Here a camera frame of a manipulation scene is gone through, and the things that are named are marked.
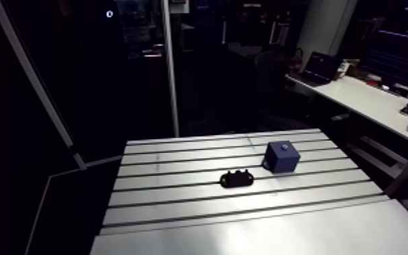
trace glass wall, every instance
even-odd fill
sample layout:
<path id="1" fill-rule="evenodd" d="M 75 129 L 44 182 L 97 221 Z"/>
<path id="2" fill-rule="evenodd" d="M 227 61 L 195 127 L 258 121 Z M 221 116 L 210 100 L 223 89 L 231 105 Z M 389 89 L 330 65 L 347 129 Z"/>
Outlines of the glass wall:
<path id="1" fill-rule="evenodd" d="M 173 136 L 159 0 L 6 0 L 30 61 L 86 161 Z"/>
<path id="2" fill-rule="evenodd" d="M 308 2 L 187 0 L 171 9 L 181 136 L 291 128 L 273 122 Z"/>

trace laptop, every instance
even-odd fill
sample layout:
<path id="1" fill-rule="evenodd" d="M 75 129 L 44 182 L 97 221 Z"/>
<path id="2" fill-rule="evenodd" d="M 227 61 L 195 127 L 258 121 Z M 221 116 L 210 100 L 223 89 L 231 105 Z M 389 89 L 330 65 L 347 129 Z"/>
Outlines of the laptop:
<path id="1" fill-rule="evenodd" d="M 328 84 L 332 81 L 342 64 L 342 59 L 326 54 L 313 52 L 305 66 L 304 72 L 290 74 L 312 87 Z"/>

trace blue cube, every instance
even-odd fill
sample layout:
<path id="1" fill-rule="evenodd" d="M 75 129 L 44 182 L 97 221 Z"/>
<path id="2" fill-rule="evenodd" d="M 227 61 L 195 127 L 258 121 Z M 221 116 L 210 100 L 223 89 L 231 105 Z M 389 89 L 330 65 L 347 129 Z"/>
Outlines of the blue cube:
<path id="1" fill-rule="evenodd" d="M 299 159 L 300 155 L 290 141 L 269 142 L 262 165 L 274 173 L 292 172 Z"/>

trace laptop screen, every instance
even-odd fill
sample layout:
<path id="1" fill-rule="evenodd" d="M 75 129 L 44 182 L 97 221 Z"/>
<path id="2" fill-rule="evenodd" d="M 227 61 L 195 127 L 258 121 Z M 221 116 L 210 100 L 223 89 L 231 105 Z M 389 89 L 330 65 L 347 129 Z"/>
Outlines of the laptop screen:
<path id="1" fill-rule="evenodd" d="M 331 81 L 341 63 L 342 60 L 339 58 L 313 52 L 305 67 L 304 74 Z"/>

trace desk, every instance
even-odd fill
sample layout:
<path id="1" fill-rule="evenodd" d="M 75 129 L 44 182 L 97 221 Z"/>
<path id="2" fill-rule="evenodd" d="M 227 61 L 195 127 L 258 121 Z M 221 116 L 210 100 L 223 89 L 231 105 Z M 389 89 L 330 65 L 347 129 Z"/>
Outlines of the desk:
<path id="1" fill-rule="evenodd" d="M 261 167 L 277 140 L 292 173 Z M 121 164 L 92 255 L 408 254 L 408 212 L 317 129 L 131 141 Z M 222 188 L 235 169 L 254 183 Z"/>
<path id="2" fill-rule="evenodd" d="M 286 78 L 408 139 L 408 116 L 399 113 L 408 103 L 407 98 L 395 96 L 348 76 L 318 87 L 312 87 L 289 75 Z M 406 178 L 408 163 L 386 192 L 392 194 Z"/>

